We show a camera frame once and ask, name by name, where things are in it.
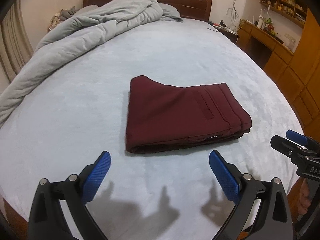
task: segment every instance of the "curtain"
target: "curtain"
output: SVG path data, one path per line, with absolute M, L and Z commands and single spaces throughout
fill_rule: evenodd
M 20 0 L 16 0 L 0 26 L 0 63 L 10 82 L 32 54 L 33 49 L 23 25 Z

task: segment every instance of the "pillow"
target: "pillow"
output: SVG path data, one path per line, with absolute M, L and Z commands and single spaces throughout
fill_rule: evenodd
M 88 5 L 86 7 L 83 7 L 79 11 L 77 11 L 73 16 L 77 16 L 77 15 L 92 11 L 92 10 L 97 9 L 97 8 L 99 8 L 99 6 L 97 6 L 97 5 Z
M 183 19 L 180 17 L 180 13 L 178 13 L 177 9 L 169 4 L 165 3 L 159 3 L 160 7 L 163 10 L 163 15 L 161 17 L 161 20 L 168 20 L 168 18 L 171 18 L 178 22 L 183 22 Z

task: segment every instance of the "desk drawer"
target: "desk drawer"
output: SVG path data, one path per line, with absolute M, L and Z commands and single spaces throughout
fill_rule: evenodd
M 287 51 L 284 47 L 282 47 L 281 45 L 277 44 L 276 47 L 275 47 L 275 50 L 274 52 L 276 54 L 278 54 L 278 56 L 283 59 L 283 61 L 287 64 L 289 64 L 291 58 L 292 58 L 292 55 L 289 51 Z
M 242 29 L 238 30 L 238 42 L 236 43 L 236 45 L 242 49 L 243 51 L 246 50 L 246 47 L 247 47 L 247 44 L 248 44 L 248 41 L 250 39 L 250 34 L 243 31 Z
M 242 29 L 243 29 L 244 31 L 246 31 L 247 33 L 250 33 L 251 30 L 252 30 L 252 25 L 249 24 L 249 23 L 244 22 Z
M 258 29 L 253 28 L 251 31 L 251 36 L 261 41 L 269 49 L 275 49 L 276 42 L 267 33 L 264 33 L 264 31 L 259 31 Z

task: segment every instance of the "power outlet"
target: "power outlet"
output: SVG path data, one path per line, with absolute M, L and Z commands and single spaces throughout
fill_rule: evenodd
M 290 41 L 292 41 L 293 43 L 296 42 L 296 39 L 293 38 L 292 36 L 290 36 L 288 33 L 285 33 L 284 36 L 285 36 L 287 39 L 289 39 Z

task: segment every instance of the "drawer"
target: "drawer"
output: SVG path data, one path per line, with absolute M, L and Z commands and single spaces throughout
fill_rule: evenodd
M 306 136 L 310 136 L 313 139 L 320 141 L 320 116 L 314 119 L 307 127 L 303 129 Z
M 310 81 L 307 84 L 308 91 L 310 92 L 312 98 L 315 100 L 316 105 L 320 108 L 320 63 L 317 66 L 316 71 L 313 72 Z
M 243 51 L 245 51 L 246 47 L 247 47 L 247 44 L 249 42 L 249 39 L 250 39 L 250 34 L 243 31 L 243 30 L 238 30 L 238 41 L 236 43 L 236 45 L 242 49 Z
M 315 119 L 319 114 L 319 109 L 310 92 L 307 89 L 304 89 L 301 92 L 300 97 L 303 103 L 305 104 L 306 108 L 308 109 L 312 119 Z
M 273 52 L 263 71 L 276 83 L 286 67 L 287 64 Z
M 312 122 L 311 115 L 300 97 L 296 98 L 292 106 L 303 127 L 306 127 Z
M 282 47 L 280 44 L 276 44 L 275 50 L 274 52 L 276 54 L 278 54 L 278 56 L 283 59 L 283 61 L 287 64 L 289 64 L 291 58 L 292 58 L 292 54 L 285 49 L 284 47 Z
M 261 41 L 264 45 L 266 45 L 272 51 L 275 49 L 276 42 L 264 31 L 258 30 L 257 28 L 252 28 L 251 36 Z
M 244 22 L 243 26 L 242 26 L 242 29 L 244 31 L 246 31 L 247 33 L 250 33 L 251 30 L 252 30 L 252 25 L 250 23 Z
M 297 96 L 303 90 L 303 83 L 293 72 L 291 68 L 286 68 L 284 73 L 280 76 L 279 80 L 276 82 L 276 85 L 280 89 L 281 93 L 291 104 Z

